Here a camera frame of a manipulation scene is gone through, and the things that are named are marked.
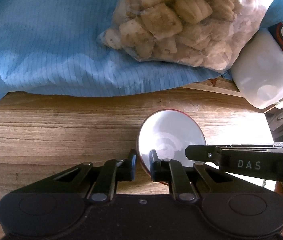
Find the large white red-rimmed bowl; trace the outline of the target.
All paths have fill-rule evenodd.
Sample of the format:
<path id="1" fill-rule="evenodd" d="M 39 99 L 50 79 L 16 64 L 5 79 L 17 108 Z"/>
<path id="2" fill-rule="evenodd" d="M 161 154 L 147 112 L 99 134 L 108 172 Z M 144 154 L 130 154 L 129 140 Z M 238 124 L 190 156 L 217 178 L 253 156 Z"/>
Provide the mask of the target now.
<path id="1" fill-rule="evenodd" d="M 174 159 L 184 167 L 195 161 L 186 157 L 189 145 L 205 145 L 199 125 L 186 113 L 175 109 L 162 109 L 148 116 L 142 123 L 136 141 L 136 150 L 143 170 L 150 174 L 150 151 L 159 159 Z"/>

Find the small glass jar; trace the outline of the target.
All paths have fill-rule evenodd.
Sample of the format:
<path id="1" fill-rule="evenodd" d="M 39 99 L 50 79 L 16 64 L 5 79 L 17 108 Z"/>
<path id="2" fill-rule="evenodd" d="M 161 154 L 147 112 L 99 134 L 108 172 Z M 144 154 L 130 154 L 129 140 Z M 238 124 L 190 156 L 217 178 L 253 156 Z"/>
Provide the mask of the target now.
<path id="1" fill-rule="evenodd" d="M 274 140 L 280 138 L 283 132 L 283 108 L 274 108 L 265 114 Z"/>

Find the white jar blue lid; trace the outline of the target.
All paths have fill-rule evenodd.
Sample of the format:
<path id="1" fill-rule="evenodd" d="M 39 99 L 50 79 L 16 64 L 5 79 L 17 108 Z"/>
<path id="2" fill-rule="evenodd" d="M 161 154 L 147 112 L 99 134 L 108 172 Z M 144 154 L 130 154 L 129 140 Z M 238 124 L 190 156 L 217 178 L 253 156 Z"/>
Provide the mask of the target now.
<path id="1" fill-rule="evenodd" d="M 265 109 L 283 100 L 283 22 L 260 29 L 241 50 L 231 75 L 244 98 Z"/>

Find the clear bag of snacks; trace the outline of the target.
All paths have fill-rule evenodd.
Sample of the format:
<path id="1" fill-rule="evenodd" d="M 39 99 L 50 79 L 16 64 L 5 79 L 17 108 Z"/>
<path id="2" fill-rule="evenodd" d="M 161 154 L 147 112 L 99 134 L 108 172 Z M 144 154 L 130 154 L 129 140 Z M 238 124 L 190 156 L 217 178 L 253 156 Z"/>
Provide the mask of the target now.
<path id="1" fill-rule="evenodd" d="M 135 60 L 229 69 L 274 0 L 118 0 L 105 46 Z"/>

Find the blue cloth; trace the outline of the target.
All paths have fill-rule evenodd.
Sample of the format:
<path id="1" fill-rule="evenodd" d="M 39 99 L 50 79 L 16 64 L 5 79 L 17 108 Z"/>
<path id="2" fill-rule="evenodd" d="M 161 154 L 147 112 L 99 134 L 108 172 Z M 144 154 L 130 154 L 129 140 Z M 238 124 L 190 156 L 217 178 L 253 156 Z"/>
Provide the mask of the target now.
<path id="1" fill-rule="evenodd" d="M 9 92 L 84 97 L 155 92 L 219 77 L 138 62 L 98 44 L 117 0 L 0 0 L 0 100 Z"/>

